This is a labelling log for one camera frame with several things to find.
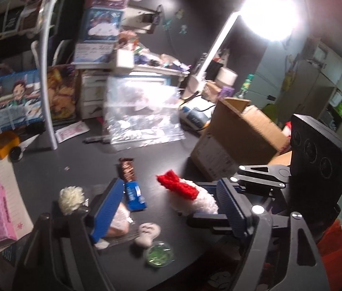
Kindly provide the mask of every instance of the dark desk surface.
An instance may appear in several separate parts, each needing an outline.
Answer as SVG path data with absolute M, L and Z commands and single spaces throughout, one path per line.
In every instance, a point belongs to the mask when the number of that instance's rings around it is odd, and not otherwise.
M 131 217 L 138 224 L 160 225 L 158 240 L 173 247 L 175 261 L 160 269 L 148 267 L 142 256 L 131 251 L 132 241 L 102 251 L 100 261 L 117 291 L 148 290 L 192 264 L 220 238 L 208 230 L 188 227 L 185 218 L 169 207 L 166 190 L 156 181 L 156 175 L 170 169 L 181 177 L 204 181 L 189 159 L 198 138 L 185 133 L 186 139 L 181 141 L 112 153 L 108 145 L 82 143 L 101 130 L 95 120 L 86 123 L 91 131 L 62 142 L 56 151 L 49 150 L 46 134 L 38 137 L 24 158 L 13 165 L 24 203 L 35 222 L 41 213 L 52 212 L 53 201 L 62 188 L 108 184 L 118 176 L 116 164 L 120 157 L 135 158 L 136 178 L 148 208 Z

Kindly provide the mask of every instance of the notepad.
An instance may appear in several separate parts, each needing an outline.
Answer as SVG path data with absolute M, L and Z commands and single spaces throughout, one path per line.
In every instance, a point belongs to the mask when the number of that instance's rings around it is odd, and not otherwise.
M 34 225 L 24 205 L 15 172 L 13 171 L 12 163 L 8 160 L 8 156 L 0 161 L 0 184 L 5 189 L 9 216 L 11 217 L 16 237 L 19 240 L 28 233 L 31 233 Z

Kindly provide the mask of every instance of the red bag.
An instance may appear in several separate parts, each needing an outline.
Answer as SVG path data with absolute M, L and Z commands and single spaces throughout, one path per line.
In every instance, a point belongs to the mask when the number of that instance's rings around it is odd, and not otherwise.
M 318 243 L 331 291 L 342 288 L 342 229 L 339 220 L 331 225 Z

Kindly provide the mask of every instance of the open cardboard box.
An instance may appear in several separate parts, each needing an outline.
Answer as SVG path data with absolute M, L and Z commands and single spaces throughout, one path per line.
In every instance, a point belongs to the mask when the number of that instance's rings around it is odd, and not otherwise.
M 288 138 L 249 100 L 218 101 L 210 125 L 191 153 L 208 180 L 234 175 L 239 165 L 261 165 L 285 146 Z

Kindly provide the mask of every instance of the red and white toy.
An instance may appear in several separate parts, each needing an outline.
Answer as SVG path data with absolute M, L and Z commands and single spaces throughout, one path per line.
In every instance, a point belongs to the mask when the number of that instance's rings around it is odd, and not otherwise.
M 191 213 L 218 214 L 218 206 L 213 195 L 191 180 L 179 178 L 170 170 L 157 176 L 157 181 L 168 189 L 170 205 L 184 216 Z

